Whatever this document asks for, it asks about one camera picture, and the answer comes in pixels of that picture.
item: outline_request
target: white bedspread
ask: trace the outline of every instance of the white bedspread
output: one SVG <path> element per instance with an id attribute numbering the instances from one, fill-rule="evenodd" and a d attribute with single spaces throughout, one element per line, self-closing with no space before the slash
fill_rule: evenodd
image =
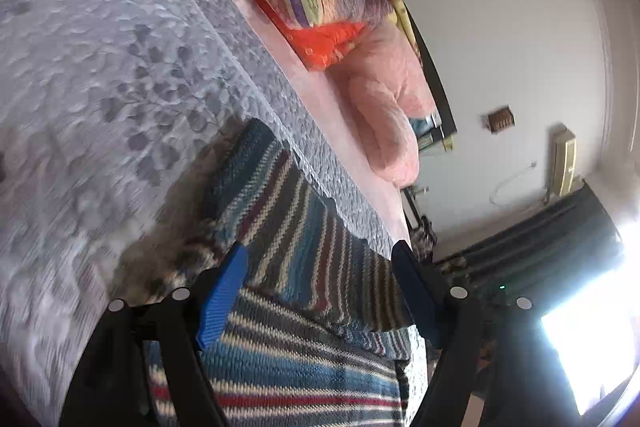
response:
<path id="1" fill-rule="evenodd" d="M 241 121 L 286 140 L 351 232 L 389 255 L 378 214 L 230 0 L 0 0 L 0 64 L 0 364 L 45 427 L 121 256 L 180 239 Z"/>

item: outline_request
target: orange pillowcase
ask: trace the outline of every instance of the orange pillowcase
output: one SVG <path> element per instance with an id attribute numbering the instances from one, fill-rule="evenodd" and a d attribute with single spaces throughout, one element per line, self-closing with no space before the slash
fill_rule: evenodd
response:
<path id="1" fill-rule="evenodd" d="M 310 71 L 323 71 L 342 60 L 355 47 L 355 38 L 366 26 L 362 22 L 336 22 L 292 30 L 282 22 L 267 1 L 255 1 Z"/>

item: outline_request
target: pink bed sheet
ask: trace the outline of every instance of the pink bed sheet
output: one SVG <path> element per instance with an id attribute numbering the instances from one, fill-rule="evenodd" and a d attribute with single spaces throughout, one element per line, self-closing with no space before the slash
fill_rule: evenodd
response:
<path id="1" fill-rule="evenodd" d="M 324 72 L 307 71 L 285 38 L 254 0 L 233 0 L 289 80 L 316 125 L 364 197 L 380 215 L 393 240 L 409 234 L 398 189 L 370 168 L 353 109 Z"/>

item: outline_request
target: blue gripper pad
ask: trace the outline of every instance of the blue gripper pad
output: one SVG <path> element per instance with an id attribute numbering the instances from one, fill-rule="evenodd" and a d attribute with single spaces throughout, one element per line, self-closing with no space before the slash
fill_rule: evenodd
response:
<path id="1" fill-rule="evenodd" d="M 196 340 L 203 350 L 218 340 L 225 330 L 226 318 L 249 269 L 249 252 L 243 245 L 234 245 L 227 255 L 231 258 L 200 309 L 200 329 Z"/>

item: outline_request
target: striped blanket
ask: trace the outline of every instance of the striped blanket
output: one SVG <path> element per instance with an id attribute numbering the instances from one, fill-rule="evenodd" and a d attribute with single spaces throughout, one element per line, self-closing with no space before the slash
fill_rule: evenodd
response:
<path id="1" fill-rule="evenodd" d="M 206 190 L 204 219 L 163 293 L 220 262 L 249 272 L 219 341 L 202 353 L 231 425 L 400 425 L 411 323 L 390 263 L 353 237 L 261 122 L 248 124 Z M 157 343 L 150 386 L 176 425 Z"/>

